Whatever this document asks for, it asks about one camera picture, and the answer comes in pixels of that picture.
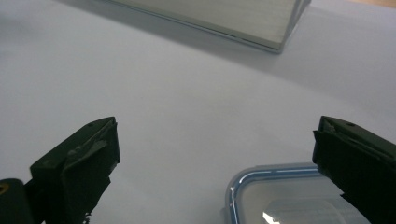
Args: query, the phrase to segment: plastic food container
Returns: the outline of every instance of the plastic food container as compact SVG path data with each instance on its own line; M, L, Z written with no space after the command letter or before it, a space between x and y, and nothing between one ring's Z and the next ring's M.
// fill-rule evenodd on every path
M313 163L258 166L226 193L229 224L370 224Z

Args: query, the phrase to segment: white tabletop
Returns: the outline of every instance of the white tabletop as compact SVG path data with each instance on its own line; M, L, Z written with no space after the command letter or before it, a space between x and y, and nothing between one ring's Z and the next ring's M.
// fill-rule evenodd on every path
M310 161L321 115L396 142L396 10L313 1L281 55L101 0L0 3L0 179L115 116L92 223L222 223L228 182Z

